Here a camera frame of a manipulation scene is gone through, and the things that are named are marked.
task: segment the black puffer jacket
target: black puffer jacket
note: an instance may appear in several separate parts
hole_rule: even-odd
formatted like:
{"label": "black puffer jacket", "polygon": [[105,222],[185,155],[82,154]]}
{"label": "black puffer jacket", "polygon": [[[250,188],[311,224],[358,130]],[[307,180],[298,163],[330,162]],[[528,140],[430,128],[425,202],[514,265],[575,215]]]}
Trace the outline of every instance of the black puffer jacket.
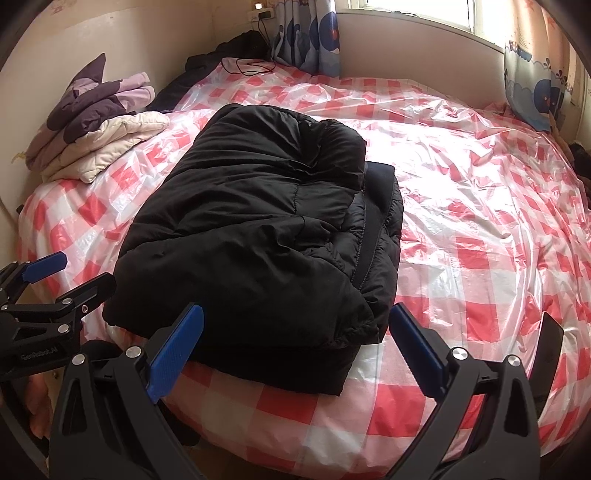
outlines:
{"label": "black puffer jacket", "polygon": [[402,210],[394,169],[366,164],[354,130],[227,105],[140,209],[103,316],[150,337],[194,301],[194,360],[338,395],[359,346],[386,331]]}

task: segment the blue and white curtain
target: blue and white curtain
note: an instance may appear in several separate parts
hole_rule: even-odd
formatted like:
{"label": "blue and white curtain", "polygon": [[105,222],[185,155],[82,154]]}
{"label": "blue and white curtain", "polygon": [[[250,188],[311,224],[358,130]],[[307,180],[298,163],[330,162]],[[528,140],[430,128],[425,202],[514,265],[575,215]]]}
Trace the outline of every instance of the blue and white curtain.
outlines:
{"label": "blue and white curtain", "polygon": [[505,47],[505,89],[513,113],[550,131],[573,92],[571,47],[556,22],[533,0],[511,0],[513,29]]}
{"label": "blue and white curtain", "polygon": [[340,75],[339,26],[334,0],[280,0],[273,58],[304,72]]}

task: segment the checkered tablecloth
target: checkered tablecloth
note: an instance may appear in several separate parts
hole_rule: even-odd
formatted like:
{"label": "checkered tablecloth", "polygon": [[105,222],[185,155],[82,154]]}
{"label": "checkered tablecloth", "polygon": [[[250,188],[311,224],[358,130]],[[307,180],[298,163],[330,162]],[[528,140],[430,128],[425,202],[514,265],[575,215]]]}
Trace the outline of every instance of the checkered tablecloth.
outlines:
{"label": "checkered tablecloth", "polygon": [[[494,360],[514,353],[529,369],[542,312],[562,324],[540,436],[544,453],[565,442],[591,398],[591,238],[581,185],[545,134],[411,81],[335,80],[280,66],[244,77],[218,67],[169,114],[168,130],[93,184],[45,184],[28,199],[20,259],[57,250],[69,259],[38,292],[56,296],[112,271],[139,207],[229,102],[339,119],[367,140],[367,160],[395,166],[405,202],[397,300],[450,346]],[[99,313],[86,318],[83,333],[122,346],[138,341],[107,329]],[[167,402],[210,442],[322,480],[380,477],[434,407],[389,335],[361,348],[340,397],[290,393],[191,363]],[[473,402],[452,453],[478,409]]]}

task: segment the orange curtain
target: orange curtain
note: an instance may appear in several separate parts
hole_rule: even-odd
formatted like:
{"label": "orange curtain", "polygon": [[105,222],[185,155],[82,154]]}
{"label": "orange curtain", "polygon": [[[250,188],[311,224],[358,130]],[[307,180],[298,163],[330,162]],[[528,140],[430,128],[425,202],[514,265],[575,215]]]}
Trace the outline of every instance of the orange curtain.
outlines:
{"label": "orange curtain", "polygon": [[571,47],[560,27],[535,0],[508,0],[512,29],[505,49],[505,89],[517,117],[550,131],[569,86]]}

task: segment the window sill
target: window sill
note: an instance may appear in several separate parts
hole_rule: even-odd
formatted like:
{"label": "window sill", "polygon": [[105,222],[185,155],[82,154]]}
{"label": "window sill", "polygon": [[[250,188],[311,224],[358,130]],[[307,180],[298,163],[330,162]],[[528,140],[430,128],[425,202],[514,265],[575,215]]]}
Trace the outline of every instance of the window sill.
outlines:
{"label": "window sill", "polygon": [[404,20],[404,21],[408,21],[408,22],[429,25],[430,27],[439,28],[441,30],[446,30],[448,32],[455,33],[457,35],[461,35],[462,37],[466,37],[470,40],[481,43],[484,46],[492,48],[493,50],[496,50],[499,53],[505,52],[504,49],[502,49],[501,47],[495,45],[492,42],[489,42],[488,40],[485,40],[484,38],[480,38],[471,32],[468,32],[466,30],[462,30],[461,28],[452,27],[451,25],[447,25],[444,23],[435,22],[433,20],[427,20],[425,18],[415,17],[413,15],[397,14],[394,12],[387,12],[387,11],[383,11],[383,10],[375,10],[375,9],[368,9],[368,8],[339,8],[339,2],[336,2],[336,6],[337,6],[336,11],[339,15],[373,15],[375,17],[396,18],[398,20]]}

